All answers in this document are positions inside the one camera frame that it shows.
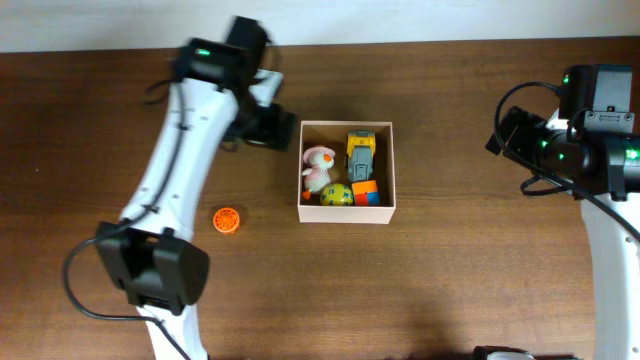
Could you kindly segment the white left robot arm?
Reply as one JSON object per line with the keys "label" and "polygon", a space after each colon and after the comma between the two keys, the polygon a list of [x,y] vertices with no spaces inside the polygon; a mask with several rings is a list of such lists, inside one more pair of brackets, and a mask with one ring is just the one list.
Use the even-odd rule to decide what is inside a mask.
{"label": "white left robot arm", "polygon": [[294,114],[275,103],[283,75],[261,67],[272,41],[237,16],[226,39],[192,38],[167,80],[167,112],[142,180],[117,223],[103,222],[95,247],[116,288],[148,326],[158,359],[205,359],[197,303],[210,260],[194,223],[216,152],[237,141],[287,149]]}

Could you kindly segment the yellow ball blue letters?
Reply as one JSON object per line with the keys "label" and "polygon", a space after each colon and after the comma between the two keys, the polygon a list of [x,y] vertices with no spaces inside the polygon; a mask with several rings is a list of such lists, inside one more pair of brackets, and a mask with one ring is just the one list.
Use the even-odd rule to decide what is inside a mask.
{"label": "yellow ball blue letters", "polygon": [[347,185],[330,184],[322,190],[320,202],[322,206],[351,206],[354,204],[354,195]]}

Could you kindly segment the colourful puzzle cube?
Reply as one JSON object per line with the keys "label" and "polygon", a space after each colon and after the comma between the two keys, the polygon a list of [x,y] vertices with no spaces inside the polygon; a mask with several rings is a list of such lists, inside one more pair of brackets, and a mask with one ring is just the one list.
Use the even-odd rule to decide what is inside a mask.
{"label": "colourful puzzle cube", "polygon": [[380,197],[377,182],[367,180],[352,184],[354,203],[356,206],[379,206]]}

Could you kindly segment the grey yellow toy truck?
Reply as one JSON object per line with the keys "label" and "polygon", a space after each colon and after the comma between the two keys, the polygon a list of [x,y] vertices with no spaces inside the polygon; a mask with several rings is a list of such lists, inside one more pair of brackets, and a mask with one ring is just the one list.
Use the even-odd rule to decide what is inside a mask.
{"label": "grey yellow toy truck", "polygon": [[376,134],[367,130],[347,133],[347,175],[351,182],[367,181],[373,174]]}

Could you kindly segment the white duck toy pink hat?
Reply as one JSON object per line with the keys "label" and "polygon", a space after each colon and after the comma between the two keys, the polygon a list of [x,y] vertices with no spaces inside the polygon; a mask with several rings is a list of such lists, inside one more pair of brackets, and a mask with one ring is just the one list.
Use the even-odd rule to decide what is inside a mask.
{"label": "white duck toy pink hat", "polygon": [[303,163],[307,165],[301,172],[304,191],[302,198],[310,200],[331,183],[329,169],[334,165],[336,152],[325,146],[314,146],[303,153]]}

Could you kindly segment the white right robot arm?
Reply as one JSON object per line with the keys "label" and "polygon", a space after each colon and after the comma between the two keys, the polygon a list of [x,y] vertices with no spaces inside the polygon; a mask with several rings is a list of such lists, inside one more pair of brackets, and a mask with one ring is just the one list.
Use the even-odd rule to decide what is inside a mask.
{"label": "white right robot arm", "polygon": [[565,69],[558,109],[543,118],[497,109],[486,149],[532,174],[521,192],[580,204],[591,252],[597,359],[639,356],[639,136],[631,110],[632,69],[586,64]]}

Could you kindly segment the orange round plastic toy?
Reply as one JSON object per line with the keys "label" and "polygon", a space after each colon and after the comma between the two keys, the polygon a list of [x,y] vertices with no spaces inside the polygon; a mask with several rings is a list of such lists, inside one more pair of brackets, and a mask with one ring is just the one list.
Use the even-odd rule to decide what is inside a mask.
{"label": "orange round plastic toy", "polygon": [[214,213],[212,224],[224,235],[234,234],[240,227],[239,212],[232,207],[222,207]]}

